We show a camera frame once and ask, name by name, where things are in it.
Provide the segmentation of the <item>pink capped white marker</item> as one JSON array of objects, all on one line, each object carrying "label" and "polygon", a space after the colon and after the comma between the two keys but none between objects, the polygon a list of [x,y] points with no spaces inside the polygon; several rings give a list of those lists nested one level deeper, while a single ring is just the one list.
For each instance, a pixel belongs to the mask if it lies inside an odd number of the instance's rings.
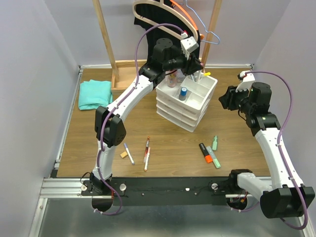
[{"label": "pink capped white marker", "polygon": [[201,69],[199,71],[197,71],[197,75],[196,75],[196,82],[199,82],[200,78],[201,78],[201,74],[202,74],[202,71],[204,69],[204,64],[201,63]]}]

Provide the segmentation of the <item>yellow capped white marker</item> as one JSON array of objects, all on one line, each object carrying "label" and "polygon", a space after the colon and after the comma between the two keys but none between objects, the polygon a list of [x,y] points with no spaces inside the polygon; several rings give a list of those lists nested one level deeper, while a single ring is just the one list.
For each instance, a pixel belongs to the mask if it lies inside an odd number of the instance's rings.
[{"label": "yellow capped white marker", "polygon": [[203,77],[207,77],[207,76],[210,76],[210,75],[211,75],[211,72],[207,72],[207,73],[200,72],[198,77],[197,77],[197,82],[200,81]]}]

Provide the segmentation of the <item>clear round clip jar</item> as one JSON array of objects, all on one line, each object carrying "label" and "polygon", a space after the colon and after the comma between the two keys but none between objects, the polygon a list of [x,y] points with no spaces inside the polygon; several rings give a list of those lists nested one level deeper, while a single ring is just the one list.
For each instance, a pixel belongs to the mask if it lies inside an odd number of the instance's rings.
[{"label": "clear round clip jar", "polygon": [[178,83],[182,83],[183,80],[186,78],[186,76],[182,73],[181,70],[178,70],[178,71],[176,72],[176,78],[177,78],[177,82],[178,82]]}]

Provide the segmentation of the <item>pink capped clear bottle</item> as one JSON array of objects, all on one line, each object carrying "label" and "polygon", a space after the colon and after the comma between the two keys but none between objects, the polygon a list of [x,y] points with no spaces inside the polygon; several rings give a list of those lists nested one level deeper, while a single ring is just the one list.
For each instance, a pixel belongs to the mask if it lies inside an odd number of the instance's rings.
[{"label": "pink capped clear bottle", "polygon": [[177,70],[172,71],[166,75],[166,83],[169,87],[175,87],[178,83]]}]

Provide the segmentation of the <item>blue grey glue stick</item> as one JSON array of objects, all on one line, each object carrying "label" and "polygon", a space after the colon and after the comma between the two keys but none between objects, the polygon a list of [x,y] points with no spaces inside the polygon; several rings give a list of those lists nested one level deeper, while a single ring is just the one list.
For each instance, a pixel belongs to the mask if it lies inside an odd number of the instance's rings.
[{"label": "blue grey glue stick", "polygon": [[179,100],[180,101],[185,101],[187,97],[187,88],[186,87],[181,87],[180,93],[179,93]]}]

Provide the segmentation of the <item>red clear pen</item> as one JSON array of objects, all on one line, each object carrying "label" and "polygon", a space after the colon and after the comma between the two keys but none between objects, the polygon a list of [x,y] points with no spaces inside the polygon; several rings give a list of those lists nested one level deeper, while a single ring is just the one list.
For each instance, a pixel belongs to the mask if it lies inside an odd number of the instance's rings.
[{"label": "red clear pen", "polygon": [[150,137],[148,136],[147,137],[147,141],[146,141],[146,147],[145,147],[143,163],[146,162],[146,157],[147,157],[147,153],[148,153],[148,149],[149,149],[149,143],[150,143]]}]

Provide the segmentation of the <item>peach capped white marker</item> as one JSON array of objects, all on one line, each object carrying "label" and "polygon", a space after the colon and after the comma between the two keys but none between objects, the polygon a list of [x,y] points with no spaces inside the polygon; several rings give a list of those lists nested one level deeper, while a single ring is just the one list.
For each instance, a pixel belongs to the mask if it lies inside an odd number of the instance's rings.
[{"label": "peach capped white marker", "polygon": [[148,151],[147,151],[147,155],[146,155],[146,159],[145,159],[145,166],[144,166],[145,172],[148,170],[150,151],[151,151],[151,147],[148,147]]}]

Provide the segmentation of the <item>blue capped white marker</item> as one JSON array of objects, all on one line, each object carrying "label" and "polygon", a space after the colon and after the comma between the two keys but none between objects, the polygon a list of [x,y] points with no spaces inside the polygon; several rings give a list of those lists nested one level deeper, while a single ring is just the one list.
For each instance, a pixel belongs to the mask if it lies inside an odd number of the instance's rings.
[{"label": "blue capped white marker", "polygon": [[128,145],[126,143],[124,143],[124,148],[125,148],[125,151],[127,152],[127,155],[128,155],[128,157],[130,159],[131,164],[134,165],[135,161],[134,161],[134,159],[133,159],[133,157],[132,157],[132,155],[130,153],[130,150],[128,148]]}]

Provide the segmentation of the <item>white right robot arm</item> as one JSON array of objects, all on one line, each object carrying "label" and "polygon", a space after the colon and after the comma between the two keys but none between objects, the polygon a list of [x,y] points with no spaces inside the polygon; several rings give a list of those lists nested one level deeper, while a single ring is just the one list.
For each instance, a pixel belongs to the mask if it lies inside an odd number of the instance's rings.
[{"label": "white right robot arm", "polygon": [[269,112],[272,91],[268,84],[255,82],[249,89],[229,86],[219,98],[224,109],[245,114],[245,121],[259,143],[271,175],[271,186],[264,184],[248,169],[232,170],[227,181],[234,194],[245,190],[256,198],[267,218],[301,217],[304,208],[315,198],[312,187],[306,187],[297,175],[287,151],[280,147],[281,126],[276,115]]}]

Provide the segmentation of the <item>orange plastic hanger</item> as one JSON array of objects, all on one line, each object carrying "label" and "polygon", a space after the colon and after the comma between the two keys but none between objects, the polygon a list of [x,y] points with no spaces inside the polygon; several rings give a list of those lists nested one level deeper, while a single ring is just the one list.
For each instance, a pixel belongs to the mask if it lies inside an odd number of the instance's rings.
[{"label": "orange plastic hanger", "polygon": [[189,15],[189,13],[176,1],[170,0],[170,2],[172,4],[172,6],[176,6],[177,8],[179,8],[184,13],[184,15],[187,17],[187,19],[190,21],[190,23],[193,25],[195,30],[198,30],[196,23],[194,22],[193,18]]}]

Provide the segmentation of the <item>white drawer organizer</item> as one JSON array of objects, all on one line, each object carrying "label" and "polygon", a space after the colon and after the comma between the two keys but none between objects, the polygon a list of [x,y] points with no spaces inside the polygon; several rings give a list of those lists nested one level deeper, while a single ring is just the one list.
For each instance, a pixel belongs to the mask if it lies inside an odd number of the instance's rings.
[{"label": "white drawer organizer", "polygon": [[[206,113],[217,82],[211,76],[203,77],[199,82],[186,77],[182,83],[169,87],[164,80],[156,87],[157,114],[188,132],[194,132]],[[181,87],[188,90],[185,101],[179,100]]]}]

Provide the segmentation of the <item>small green highlighter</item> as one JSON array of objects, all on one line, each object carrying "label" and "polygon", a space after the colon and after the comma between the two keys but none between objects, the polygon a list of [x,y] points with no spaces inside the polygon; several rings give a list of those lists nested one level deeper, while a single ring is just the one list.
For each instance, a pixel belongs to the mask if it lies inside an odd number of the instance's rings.
[{"label": "small green highlighter", "polygon": [[212,150],[216,151],[218,147],[218,136],[215,135],[212,142]]}]

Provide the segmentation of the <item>black orange highlighter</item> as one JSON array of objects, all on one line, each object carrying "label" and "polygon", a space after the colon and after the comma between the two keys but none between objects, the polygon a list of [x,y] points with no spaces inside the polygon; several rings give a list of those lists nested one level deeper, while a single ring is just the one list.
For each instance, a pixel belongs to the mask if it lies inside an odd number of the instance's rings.
[{"label": "black orange highlighter", "polygon": [[204,143],[200,143],[199,148],[201,149],[201,152],[202,152],[206,162],[207,163],[213,162],[213,159],[212,159],[211,155],[209,154],[208,150],[206,149]]}]

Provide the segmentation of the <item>grey green highlighter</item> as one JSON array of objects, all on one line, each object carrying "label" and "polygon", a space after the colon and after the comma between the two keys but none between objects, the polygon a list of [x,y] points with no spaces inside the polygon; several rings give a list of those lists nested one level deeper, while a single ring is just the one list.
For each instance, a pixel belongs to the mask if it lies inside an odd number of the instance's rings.
[{"label": "grey green highlighter", "polygon": [[220,165],[214,151],[211,149],[210,146],[207,146],[206,149],[209,152],[210,156],[212,157],[213,164],[214,164],[215,168],[219,169],[221,167],[221,165]]}]

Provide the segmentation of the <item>beige wooden hanger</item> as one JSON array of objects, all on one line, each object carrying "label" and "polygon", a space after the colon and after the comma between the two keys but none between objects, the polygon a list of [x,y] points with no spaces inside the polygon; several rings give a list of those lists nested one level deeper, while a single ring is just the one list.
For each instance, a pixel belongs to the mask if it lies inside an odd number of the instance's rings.
[{"label": "beige wooden hanger", "polygon": [[[176,25],[188,36],[194,37],[200,43],[200,34],[182,13],[172,6],[170,0],[136,0],[132,5],[135,16],[134,24],[148,30],[152,26],[162,23]],[[170,26],[160,26],[147,33],[148,49],[151,49],[160,38],[168,38],[175,45],[180,44],[181,32]]]}]

